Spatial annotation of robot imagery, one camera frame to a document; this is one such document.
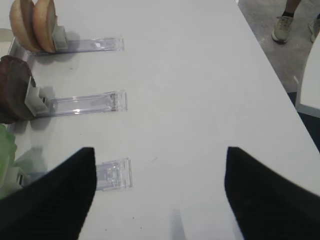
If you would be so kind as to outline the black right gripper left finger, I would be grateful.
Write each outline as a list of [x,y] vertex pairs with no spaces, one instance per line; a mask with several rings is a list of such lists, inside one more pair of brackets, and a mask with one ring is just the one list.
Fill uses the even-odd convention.
[[0,201],[2,240],[76,240],[97,188],[95,150],[83,147]]

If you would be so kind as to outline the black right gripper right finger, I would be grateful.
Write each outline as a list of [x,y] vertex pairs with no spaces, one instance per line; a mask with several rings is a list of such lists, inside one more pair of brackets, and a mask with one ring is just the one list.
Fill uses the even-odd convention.
[[229,147],[224,189],[245,240],[318,240],[320,197]]

